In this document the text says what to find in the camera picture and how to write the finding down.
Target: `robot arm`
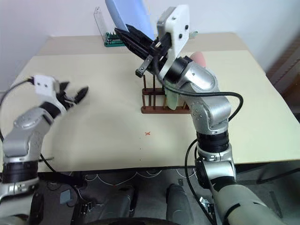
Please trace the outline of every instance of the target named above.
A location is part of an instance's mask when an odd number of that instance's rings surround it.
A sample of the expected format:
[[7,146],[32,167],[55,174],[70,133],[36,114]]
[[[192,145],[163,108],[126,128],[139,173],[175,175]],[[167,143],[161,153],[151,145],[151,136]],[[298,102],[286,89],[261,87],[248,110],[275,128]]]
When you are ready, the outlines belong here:
[[[59,83],[44,75],[34,76],[31,83],[43,103],[19,116],[3,140],[0,218],[5,218],[2,222],[13,220],[14,224],[38,224],[41,221],[44,200],[35,191],[39,183],[38,160],[43,138],[54,119],[78,104],[88,91],[86,87],[76,97],[68,97],[65,93],[68,82]],[[20,219],[18,215],[25,215],[27,219]]]
[[229,116],[228,99],[221,96],[221,93],[228,94],[219,92],[213,72],[187,56],[179,57],[188,40],[188,6],[170,7],[162,14],[157,23],[158,38],[153,42],[134,27],[127,27],[129,32],[115,31],[127,48],[144,60],[136,75],[142,77],[146,70],[157,75],[164,87],[179,93],[190,108],[197,132],[198,181],[203,188],[211,190],[224,224],[282,225],[276,214],[252,191],[236,183],[228,136],[228,122],[233,116]]

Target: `gray carpet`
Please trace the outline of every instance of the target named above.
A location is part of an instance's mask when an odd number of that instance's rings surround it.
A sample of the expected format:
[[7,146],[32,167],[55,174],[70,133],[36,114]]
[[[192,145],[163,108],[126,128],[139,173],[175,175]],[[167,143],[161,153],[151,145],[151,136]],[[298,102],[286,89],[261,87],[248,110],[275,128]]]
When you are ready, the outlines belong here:
[[[237,180],[240,184],[247,186],[255,194],[257,194],[257,196],[279,216],[282,216],[283,221],[288,225],[298,225],[300,220],[300,173],[295,173],[261,185],[257,185],[255,183],[256,179],[260,175],[267,178],[275,173],[282,173],[288,169],[292,169],[295,166],[299,166],[299,162],[278,163],[277,165],[265,166],[258,170],[238,174]],[[179,169],[179,172],[184,175],[183,169]],[[134,173],[135,171],[115,171],[112,173],[100,173],[99,176],[105,182],[116,184],[132,177]],[[144,176],[149,176],[145,171],[141,171],[139,173]],[[87,178],[93,179],[94,177],[95,175],[89,175]],[[192,196],[186,179],[179,176],[175,169],[163,170],[155,178],[143,178],[137,175],[130,181],[126,182],[126,184],[135,185],[139,189],[135,217],[165,219],[167,206],[165,201],[166,189],[172,183],[180,183],[181,181],[179,181],[179,179],[182,179],[183,181],[183,188],[189,197],[196,224],[208,225],[209,222]],[[195,176],[192,176],[190,179],[197,194],[201,194],[204,198],[211,201],[210,191],[202,189]],[[88,186],[81,190],[81,194],[84,198],[94,199],[98,203],[103,203],[105,196],[114,188],[117,187],[109,186],[101,182],[99,179],[95,179],[88,182]],[[60,204],[60,193],[67,189],[70,189],[67,185],[59,186],[48,183],[47,187],[46,183],[42,183],[40,191],[45,195],[45,214],[44,220],[41,224],[70,224],[73,208],[68,207],[66,204]],[[69,206],[72,206],[76,200],[76,194],[73,190],[72,196],[74,200],[69,202]],[[99,216],[101,209],[101,205],[96,206],[91,213],[86,216],[85,221],[89,222],[95,220]]]

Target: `beige tabletop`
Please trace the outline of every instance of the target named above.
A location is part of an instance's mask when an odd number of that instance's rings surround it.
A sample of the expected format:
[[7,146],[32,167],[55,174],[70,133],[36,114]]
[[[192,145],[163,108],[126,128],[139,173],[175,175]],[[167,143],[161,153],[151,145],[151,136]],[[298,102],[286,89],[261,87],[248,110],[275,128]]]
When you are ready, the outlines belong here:
[[[101,41],[51,38],[16,80],[40,73],[70,81],[69,93],[90,88],[78,106],[56,119],[44,138],[44,156],[54,157],[50,162],[58,171],[184,165],[195,139],[191,116],[142,114],[143,81],[135,75],[142,60],[125,47],[105,48]],[[244,97],[243,108],[229,124],[235,163],[299,159],[300,125],[241,40],[232,33],[198,35],[183,55],[194,51],[203,51],[220,90]],[[235,109],[238,100],[229,100]],[[39,104],[32,85],[11,93],[1,112],[4,135],[18,115]],[[193,154],[189,164],[194,164]],[[41,163],[39,171],[49,170]]]

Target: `white wall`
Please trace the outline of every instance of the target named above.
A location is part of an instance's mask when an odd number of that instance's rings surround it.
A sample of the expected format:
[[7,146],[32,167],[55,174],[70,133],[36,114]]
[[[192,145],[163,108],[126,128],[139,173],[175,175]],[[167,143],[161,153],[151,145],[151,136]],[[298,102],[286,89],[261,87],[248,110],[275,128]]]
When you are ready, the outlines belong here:
[[[153,28],[169,6],[190,6],[191,29],[235,32],[267,70],[300,32],[300,0],[144,0]],[[8,87],[48,36],[99,35],[94,9],[113,22],[104,0],[1,0],[0,90]]]

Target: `pink object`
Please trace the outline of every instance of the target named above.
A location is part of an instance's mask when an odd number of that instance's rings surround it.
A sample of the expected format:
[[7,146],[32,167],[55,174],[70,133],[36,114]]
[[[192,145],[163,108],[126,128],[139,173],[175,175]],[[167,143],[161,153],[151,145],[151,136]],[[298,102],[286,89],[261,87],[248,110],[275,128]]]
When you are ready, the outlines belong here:
[[194,52],[190,58],[202,67],[206,67],[205,59],[202,52]]

